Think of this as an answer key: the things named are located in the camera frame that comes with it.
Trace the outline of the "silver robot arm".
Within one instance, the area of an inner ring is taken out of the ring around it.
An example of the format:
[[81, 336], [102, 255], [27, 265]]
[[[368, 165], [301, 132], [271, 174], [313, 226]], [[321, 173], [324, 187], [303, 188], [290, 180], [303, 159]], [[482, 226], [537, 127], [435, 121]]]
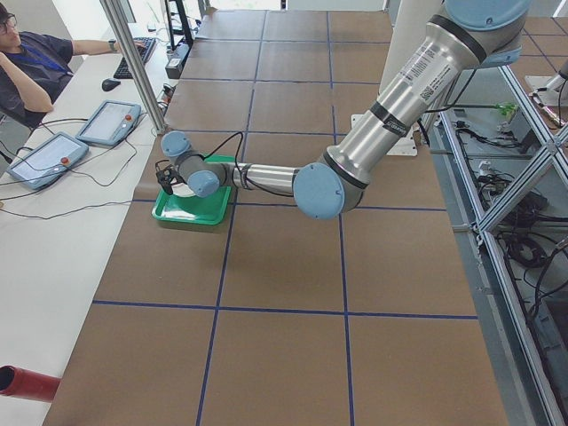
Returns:
[[518, 59], [528, 1], [444, 1], [427, 21], [421, 45], [380, 90], [338, 145], [302, 168], [212, 162], [188, 137], [171, 131], [161, 142], [169, 164], [156, 170], [167, 194], [185, 184], [206, 198], [222, 186], [291, 197], [308, 217], [330, 219], [357, 207], [376, 164], [462, 71]]

